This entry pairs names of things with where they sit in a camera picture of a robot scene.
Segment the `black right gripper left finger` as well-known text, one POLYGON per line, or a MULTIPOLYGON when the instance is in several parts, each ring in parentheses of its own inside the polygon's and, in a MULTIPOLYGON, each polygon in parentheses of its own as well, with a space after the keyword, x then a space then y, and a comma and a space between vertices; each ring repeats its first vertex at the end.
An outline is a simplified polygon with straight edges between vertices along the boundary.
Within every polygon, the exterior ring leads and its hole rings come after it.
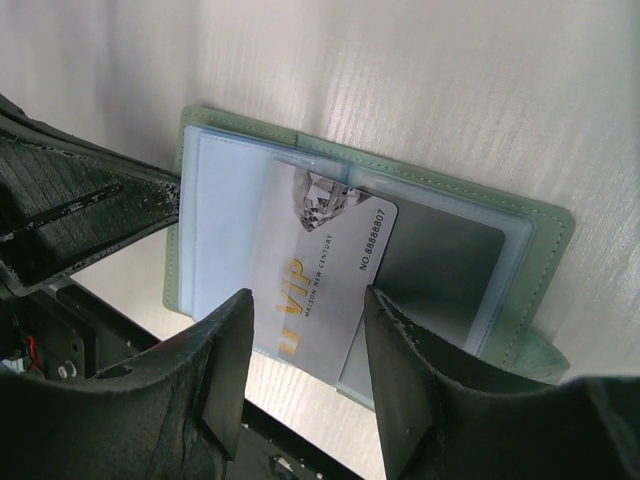
POLYGON ((220 479, 236 454, 254 333, 242 289, 88 379, 1 377, 5 479, 220 479))

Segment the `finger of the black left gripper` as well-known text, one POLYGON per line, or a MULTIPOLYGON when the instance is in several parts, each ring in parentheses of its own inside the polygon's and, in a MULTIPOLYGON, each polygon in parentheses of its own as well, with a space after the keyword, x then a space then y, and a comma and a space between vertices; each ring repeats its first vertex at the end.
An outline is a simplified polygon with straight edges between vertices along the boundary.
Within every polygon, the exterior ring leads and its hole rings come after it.
POLYGON ((1 100, 1 285, 39 288, 176 223, 175 174, 1 100))

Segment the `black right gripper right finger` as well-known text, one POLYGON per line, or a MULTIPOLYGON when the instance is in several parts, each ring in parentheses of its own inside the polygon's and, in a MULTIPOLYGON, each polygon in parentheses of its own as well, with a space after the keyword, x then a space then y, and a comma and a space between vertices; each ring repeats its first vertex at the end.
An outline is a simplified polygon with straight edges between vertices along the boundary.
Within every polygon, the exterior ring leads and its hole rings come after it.
POLYGON ((639 381, 559 386, 495 367, 369 287, 364 324, 390 479, 635 479, 639 381))

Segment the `dark grey chip card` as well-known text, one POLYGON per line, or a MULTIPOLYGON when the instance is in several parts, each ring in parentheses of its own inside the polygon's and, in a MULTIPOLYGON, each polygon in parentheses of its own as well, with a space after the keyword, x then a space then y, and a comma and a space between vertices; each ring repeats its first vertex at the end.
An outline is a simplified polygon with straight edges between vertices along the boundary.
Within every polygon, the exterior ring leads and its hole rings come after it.
POLYGON ((374 286, 416 323, 463 347, 505 234, 426 205, 391 200, 398 213, 374 286))

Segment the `sage green leather card holder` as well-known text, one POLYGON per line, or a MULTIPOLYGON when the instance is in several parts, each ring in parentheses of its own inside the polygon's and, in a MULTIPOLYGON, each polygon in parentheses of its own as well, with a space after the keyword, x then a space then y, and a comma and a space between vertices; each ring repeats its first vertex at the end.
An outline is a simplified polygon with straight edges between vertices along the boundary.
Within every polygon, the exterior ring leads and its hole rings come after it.
MULTIPOLYGON (((501 230, 505 242, 482 304, 464 346, 455 346, 546 383, 567 370, 564 357, 529 331, 574 233, 567 210, 221 110, 185 108, 180 141, 179 221, 167 243, 169 309, 199 321, 236 290, 251 290, 266 177, 281 162, 392 203, 397 197, 501 230)), ((363 311, 339 379, 326 384, 373 406, 363 311)))

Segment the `white card edge-on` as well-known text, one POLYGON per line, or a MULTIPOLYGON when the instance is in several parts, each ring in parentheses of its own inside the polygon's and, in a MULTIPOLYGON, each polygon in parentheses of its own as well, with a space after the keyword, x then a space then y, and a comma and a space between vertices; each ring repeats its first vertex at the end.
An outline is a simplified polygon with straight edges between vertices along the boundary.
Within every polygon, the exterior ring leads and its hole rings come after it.
POLYGON ((335 383, 397 213, 383 198, 271 165, 249 276, 255 348, 335 383))

